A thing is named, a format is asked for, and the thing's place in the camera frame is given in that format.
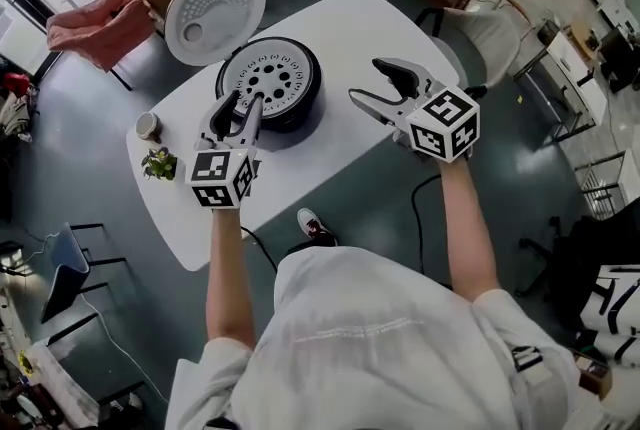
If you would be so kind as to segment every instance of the round black object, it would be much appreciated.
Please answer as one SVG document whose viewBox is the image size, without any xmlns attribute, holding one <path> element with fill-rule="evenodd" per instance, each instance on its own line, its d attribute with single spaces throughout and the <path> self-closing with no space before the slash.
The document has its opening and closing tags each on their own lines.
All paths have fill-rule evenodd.
<svg viewBox="0 0 640 430">
<path fill-rule="evenodd" d="M 241 121 L 255 95 L 262 94 L 261 127 L 287 132 L 304 122 L 321 86 L 322 70 L 309 48 L 286 37 L 265 37 L 249 42 L 224 63 L 216 96 L 238 90 L 233 113 L 234 120 Z"/>
</svg>

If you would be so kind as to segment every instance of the forearm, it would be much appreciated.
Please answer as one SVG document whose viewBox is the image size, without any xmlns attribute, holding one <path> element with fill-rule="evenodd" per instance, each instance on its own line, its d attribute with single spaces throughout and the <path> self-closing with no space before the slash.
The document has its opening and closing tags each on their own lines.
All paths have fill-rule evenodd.
<svg viewBox="0 0 640 430">
<path fill-rule="evenodd" d="M 250 348 L 255 346 L 238 210 L 213 213 L 206 314 L 210 340 L 229 337 Z"/>
<path fill-rule="evenodd" d="M 473 302 L 499 287 L 489 231 L 467 162 L 440 164 L 453 291 Z"/>
</svg>

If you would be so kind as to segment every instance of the white chair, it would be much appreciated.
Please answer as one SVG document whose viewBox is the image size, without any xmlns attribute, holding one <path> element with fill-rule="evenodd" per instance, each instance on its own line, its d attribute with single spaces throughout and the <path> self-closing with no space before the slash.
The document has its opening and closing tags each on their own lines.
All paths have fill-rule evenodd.
<svg viewBox="0 0 640 430">
<path fill-rule="evenodd" d="M 487 89 L 500 83 L 520 51 L 520 36 L 509 17 L 497 11 L 466 12 L 426 7 L 416 19 L 416 25 L 421 26 L 430 14 L 435 15 L 430 37 L 460 76 L 460 88 L 478 99 L 486 94 Z M 478 51 L 486 67 L 484 83 L 469 87 L 467 74 L 459 56 L 451 46 L 439 38 L 443 22 L 460 30 Z"/>
</svg>

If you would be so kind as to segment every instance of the perforated white disc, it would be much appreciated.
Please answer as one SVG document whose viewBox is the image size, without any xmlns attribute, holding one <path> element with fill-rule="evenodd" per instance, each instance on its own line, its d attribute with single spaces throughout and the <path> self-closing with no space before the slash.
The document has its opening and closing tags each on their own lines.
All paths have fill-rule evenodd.
<svg viewBox="0 0 640 430">
<path fill-rule="evenodd" d="M 260 24 L 265 0 L 171 0 L 165 37 L 185 64 L 206 66 L 243 46 Z"/>
<path fill-rule="evenodd" d="M 244 114 L 256 93 L 262 93 L 263 117 L 287 111 L 304 96 L 313 68 L 307 54 L 294 42 L 279 38 L 254 41 L 229 61 L 222 79 L 228 94 L 240 91 L 236 111 Z"/>
</svg>

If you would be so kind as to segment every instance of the gray chair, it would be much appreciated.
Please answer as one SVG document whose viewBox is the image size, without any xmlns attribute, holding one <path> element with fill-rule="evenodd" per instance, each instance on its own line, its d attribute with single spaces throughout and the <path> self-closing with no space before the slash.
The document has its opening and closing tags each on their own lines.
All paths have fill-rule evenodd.
<svg viewBox="0 0 640 430">
<path fill-rule="evenodd" d="M 44 323 L 65 309 L 73 305 L 76 297 L 81 293 L 107 286 L 106 282 L 83 288 L 84 281 L 89 277 L 91 266 L 106 265 L 126 261 L 125 258 L 103 259 L 87 261 L 85 253 L 89 249 L 81 248 L 73 234 L 74 230 L 103 227 L 102 224 L 84 224 L 70 226 L 65 224 L 53 245 L 51 262 L 56 267 L 56 273 L 51 285 L 49 297 L 42 308 L 40 322 Z"/>
<path fill-rule="evenodd" d="M 520 51 L 520 36 L 509 17 L 497 11 L 466 12 L 426 7 L 416 19 L 416 25 L 422 26 L 431 14 L 435 19 L 430 37 L 460 76 L 460 88 L 478 99 L 486 94 L 487 89 L 500 83 Z M 467 73 L 459 56 L 449 44 L 439 38 L 443 23 L 462 32 L 482 57 L 486 68 L 483 83 L 469 86 Z"/>
</svg>

